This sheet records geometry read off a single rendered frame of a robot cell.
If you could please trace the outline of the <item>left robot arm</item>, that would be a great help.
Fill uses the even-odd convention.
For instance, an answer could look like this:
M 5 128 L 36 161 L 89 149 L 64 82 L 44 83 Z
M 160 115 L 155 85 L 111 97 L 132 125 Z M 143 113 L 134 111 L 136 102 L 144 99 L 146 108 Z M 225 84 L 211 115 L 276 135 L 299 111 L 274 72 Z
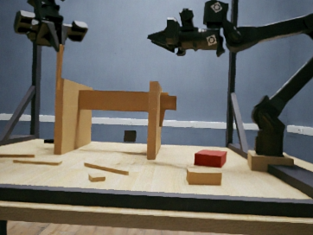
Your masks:
M 216 50 L 219 58 L 225 49 L 233 53 L 246 50 L 264 41 L 276 40 L 292 35 L 306 34 L 313 41 L 313 14 L 301 16 L 264 26 L 238 26 L 227 20 L 229 3 L 209 0 L 204 4 L 203 24 L 207 29 L 201 31 L 201 50 Z M 179 12 L 182 26 L 180 31 L 194 30 L 193 10 L 183 8 Z M 226 19 L 225 19 L 226 18 Z M 192 22 L 191 22 L 192 19 Z M 224 20 L 225 19 L 225 20 Z M 223 36 L 219 36 L 220 27 Z M 244 39 L 243 39 L 244 38 Z M 285 125 L 278 119 L 286 104 L 313 78 L 313 56 L 284 84 L 274 96 L 265 95 L 251 113 L 252 121 L 258 126 L 254 140 L 254 151 L 258 156 L 284 157 Z M 267 109 L 267 110 L 266 110 Z M 262 130 L 263 127 L 263 130 Z M 273 134 L 274 133 L 274 134 Z M 277 134 L 276 134 L 277 133 Z

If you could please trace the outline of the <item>red rectangular block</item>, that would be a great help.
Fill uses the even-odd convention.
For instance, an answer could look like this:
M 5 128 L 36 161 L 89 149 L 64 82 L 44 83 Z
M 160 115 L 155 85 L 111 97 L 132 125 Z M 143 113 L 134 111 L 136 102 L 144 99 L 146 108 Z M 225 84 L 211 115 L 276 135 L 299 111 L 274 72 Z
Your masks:
M 227 151 L 202 149 L 195 153 L 194 165 L 221 168 L 227 162 Z

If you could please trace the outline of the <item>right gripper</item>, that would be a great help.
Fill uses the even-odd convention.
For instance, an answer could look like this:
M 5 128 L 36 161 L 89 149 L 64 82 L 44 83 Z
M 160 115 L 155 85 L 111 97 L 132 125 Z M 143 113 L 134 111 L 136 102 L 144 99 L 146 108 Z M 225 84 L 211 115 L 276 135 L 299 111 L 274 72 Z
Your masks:
M 30 33 L 30 27 L 38 30 L 37 37 L 46 39 L 56 52 L 60 51 L 59 43 L 64 45 L 65 48 L 67 38 L 70 41 L 81 42 L 88 30 L 87 25 L 84 22 L 76 21 L 73 21 L 71 25 L 62 23 L 64 18 L 60 16 L 59 10 L 60 5 L 52 1 L 42 1 L 38 3 L 36 6 L 36 18 L 40 21 L 33 20 L 35 13 L 18 10 L 14 21 L 14 30 L 17 34 L 21 35 L 28 35 Z

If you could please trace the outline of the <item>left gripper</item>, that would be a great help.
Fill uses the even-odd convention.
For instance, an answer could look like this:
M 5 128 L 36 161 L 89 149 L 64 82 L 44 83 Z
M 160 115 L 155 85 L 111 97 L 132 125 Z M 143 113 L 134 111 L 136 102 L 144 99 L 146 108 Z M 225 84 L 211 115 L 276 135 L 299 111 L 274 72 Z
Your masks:
M 180 31 L 179 22 L 172 17 L 167 19 L 167 27 L 164 30 L 148 35 L 148 39 L 172 53 L 178 48 L 176 55 L 184 56 L 187 49 L 194 49 L 196 52 L 201 50 L 201 31 L 202 29 L 198 27 L 194 30 Z

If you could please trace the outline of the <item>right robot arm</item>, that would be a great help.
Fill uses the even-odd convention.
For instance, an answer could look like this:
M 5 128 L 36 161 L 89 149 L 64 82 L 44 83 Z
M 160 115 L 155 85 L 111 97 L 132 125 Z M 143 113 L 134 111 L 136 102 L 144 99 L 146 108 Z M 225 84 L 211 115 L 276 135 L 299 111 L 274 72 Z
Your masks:
M 28 0 L 27 3 L 29 3 L 31 6 L 36 8 L 37 4 L 42 1 L 52 1 L 56 4 L 55 0 Z M 30 33 L 27 35 L 27 37 L 28 39 L 30 39 L 30 41 L 35 42 L 37 46 L 44 46 L 44 47 L 49 47 L 49 48 L 52 47 L 51 44 L 46 39 L 41 39 L 37 37 L 38 30 L 34 30 L 34 29 L 29 29 L 29 30 L 30 30 Z

